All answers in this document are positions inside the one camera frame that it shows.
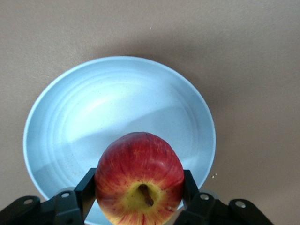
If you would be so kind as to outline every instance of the apple stem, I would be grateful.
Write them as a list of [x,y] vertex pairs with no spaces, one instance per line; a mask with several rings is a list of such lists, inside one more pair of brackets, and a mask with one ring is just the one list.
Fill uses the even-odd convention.
[[145,203],[148,205],[148,206],[152,206],[154,201],[153,199],[151,198],[150,194],[149,194],[149,190],[148,190],[148,187],[147,185],[145,184],[141,184],[139,186],[139,189],[141,190],[142,194],[144,195],[144,198],[145,198]]

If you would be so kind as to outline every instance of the red apple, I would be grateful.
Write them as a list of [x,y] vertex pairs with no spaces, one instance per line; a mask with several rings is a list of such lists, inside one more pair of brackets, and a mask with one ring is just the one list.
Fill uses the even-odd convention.
[[96,199],[114,225],[161,225],[176,211],[184,173],[171,146],[146,132],[110,144],[95,172]]

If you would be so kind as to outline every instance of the screw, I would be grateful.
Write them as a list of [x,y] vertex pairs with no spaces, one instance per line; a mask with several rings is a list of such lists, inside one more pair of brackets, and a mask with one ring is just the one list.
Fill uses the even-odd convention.
[[238,206],[238,207],[240,207],[240,208],[245,208],[246,207],[246,205],[242,201],[236,201],[235,205]]
[[209,197],[208,197],[207,194],[201,194],[200,198],[203,199],[203,200],[209,200]]

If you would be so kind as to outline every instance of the light blue bowl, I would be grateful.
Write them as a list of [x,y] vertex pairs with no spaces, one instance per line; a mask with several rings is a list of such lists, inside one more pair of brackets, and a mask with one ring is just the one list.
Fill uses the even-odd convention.
[[[23,149],[30,177],[45,199],[75,187],[106,147],[146,131],[166,140],[200,188],[215,155],[210,111],[197,89],[151,60],[115,56],[83,63],[55,79],[26,121]],[[110,222],[94,203],[86,223]]]

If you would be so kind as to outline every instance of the beige table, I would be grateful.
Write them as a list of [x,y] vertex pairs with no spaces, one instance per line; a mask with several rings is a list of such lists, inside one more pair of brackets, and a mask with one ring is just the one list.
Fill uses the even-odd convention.
[[38,195],[23,128],[64,71],[111,55],[177,70],[211,109],[217,152],[203,188],[300,221],[300,1],[0,2],[0,208]]

